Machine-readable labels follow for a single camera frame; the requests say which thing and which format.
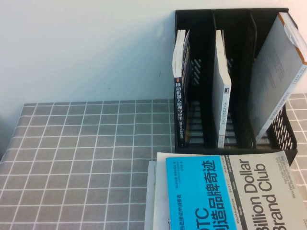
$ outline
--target book spine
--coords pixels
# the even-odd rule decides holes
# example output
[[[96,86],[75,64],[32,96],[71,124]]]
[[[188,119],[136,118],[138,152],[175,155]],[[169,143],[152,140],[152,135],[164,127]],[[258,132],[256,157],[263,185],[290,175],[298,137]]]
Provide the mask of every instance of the book spine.
[[[218,130],[218,148],[224,148],[231,85],[224,86],[221,108],[220,128]]]
[[[175,110],[177,117],[177,132],[178,132],[178,145],[184,147],[185,144],[185,109],[184,109],[184,93],[182,78],[175,79]]]
[[[284,104],[286,103],[286,101],[288,100],[288,98],[290,97],[291,93],[293,92],[293,90],[296,88],[296,85],[299,83],[299,81],[302,79],[302,77],[304,76],[304,74],[306,73],[307,70],[307,66],[303,65],[299,71],[297,72],[295,78],[293,79],[293,81],[291,82],[290,86],[288,87],[288,89],[284,92],[283,96],[281,97],[280,101],[278,102],[278,104],[276,105],[275,109],[273,110],[273,112],[271,113],[269,119],[266,121],[266,123],[263,125],[262,129],[260,130],[260,132],[258,133],[258,135],[256,136],[256,142],[260,141],[261,138],[263,137],[264,133],[268,130],[268,128],[270,127],[271,123],[273,122],[274,118],[276,117],[276,115],[279,113],[279,111],[281,110],[281,108],[284,106]]]

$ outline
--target book title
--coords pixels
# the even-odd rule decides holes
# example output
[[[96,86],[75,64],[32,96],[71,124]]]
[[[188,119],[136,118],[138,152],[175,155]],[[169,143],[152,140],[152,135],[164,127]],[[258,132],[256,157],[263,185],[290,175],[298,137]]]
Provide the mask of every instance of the book title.
[[[244,177],[244,191],[251,194],[250,202],[254,214],[251,215],[255,230],[287,230],[283,215],[279,209],[277,198],[271,193],[272,184],[264,164],[256,164],[252,168],[248,161],[240,159],[240,175]],[[271,213],[274,226],[269,228],[268,219],[264,211],[267,206]]]
[[[195,209],[196,227],[198,230],[228,230],[227,213],[224,198],[219,186],[215,161],[202,161],[205,190],[207,191],[208,207]]]

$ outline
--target stack of books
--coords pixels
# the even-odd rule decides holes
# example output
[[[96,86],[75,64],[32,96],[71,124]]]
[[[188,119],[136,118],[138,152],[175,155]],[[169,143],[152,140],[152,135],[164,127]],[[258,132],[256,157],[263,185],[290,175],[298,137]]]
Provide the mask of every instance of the stack of books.
[[[158,153],[148,168],[145,230],[307,230],[283,151]]]

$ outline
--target blue book cover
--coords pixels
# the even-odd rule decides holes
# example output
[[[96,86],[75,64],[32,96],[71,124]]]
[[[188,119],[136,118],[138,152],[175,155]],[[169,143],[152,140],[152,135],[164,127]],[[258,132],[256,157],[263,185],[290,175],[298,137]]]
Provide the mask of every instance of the blue book cover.
[[[236,230],[220,156],[166,159],[171,230]]]

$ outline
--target table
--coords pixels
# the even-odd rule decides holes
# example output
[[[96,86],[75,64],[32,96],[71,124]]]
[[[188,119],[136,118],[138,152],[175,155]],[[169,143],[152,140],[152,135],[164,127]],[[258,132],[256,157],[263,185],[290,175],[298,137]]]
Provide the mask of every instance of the table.
[[[0,163],[0,230],[143,230],[173,100],[25,104]]]

